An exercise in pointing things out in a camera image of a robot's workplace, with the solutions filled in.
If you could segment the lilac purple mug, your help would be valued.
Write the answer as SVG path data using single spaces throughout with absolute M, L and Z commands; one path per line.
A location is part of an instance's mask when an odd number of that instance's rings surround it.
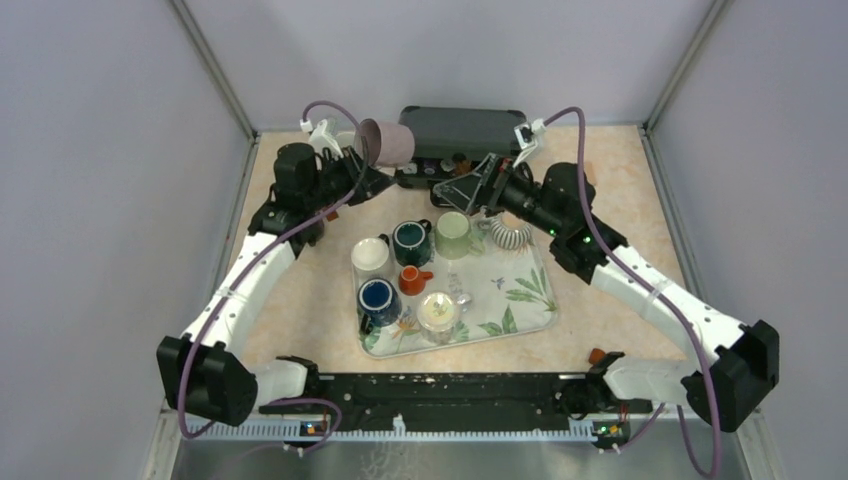
M 354 149 L 369 166 L 401 168 L 412 161 L 415 140 L 404 125 L 369 118 L 359 123 Z

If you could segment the light green mug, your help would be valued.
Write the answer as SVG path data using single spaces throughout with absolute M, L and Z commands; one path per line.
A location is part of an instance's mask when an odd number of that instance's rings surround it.
M 462 213 L 451 211 L 441 215 L 434 232 L 436 252 L 447 260 L 482 256 L 486 252 L 485 232 Z

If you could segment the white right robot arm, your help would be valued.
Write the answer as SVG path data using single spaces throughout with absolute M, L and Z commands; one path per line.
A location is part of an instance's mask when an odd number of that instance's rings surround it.
M 560 162 L 535 182 L 523 166 L 490 155 L 433 193 L 464 213 L 508 212 L 548 233 L 557 264 L 637 313 L 671 340 L 683 361 L 616 354 L 586 385 L 589 404 L 612 412 L 625 400 L 683 405 L 723 432 L 736 431 L 779 381 L 780 336 L 708 305 L 657 270 L 591 211 L 582 167 Z

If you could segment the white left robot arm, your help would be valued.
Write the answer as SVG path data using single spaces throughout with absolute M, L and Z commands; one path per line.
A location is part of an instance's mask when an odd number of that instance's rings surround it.
M 324 235 L 338 208 L 375 198 L 394 179 L 351 147 L 334 153 L 307 143 L 279 148 L 274 181 L 253 214 L 237 258 L 199 316 L 156 350 L 165 398 L 181 416 L 241 425 L 277 399 L 297 413 L 319 404 L 320 386 L 304 360 L 273 360 L 254 369 L 241 361 L 247 337 L 273 286 L 307 246 Z

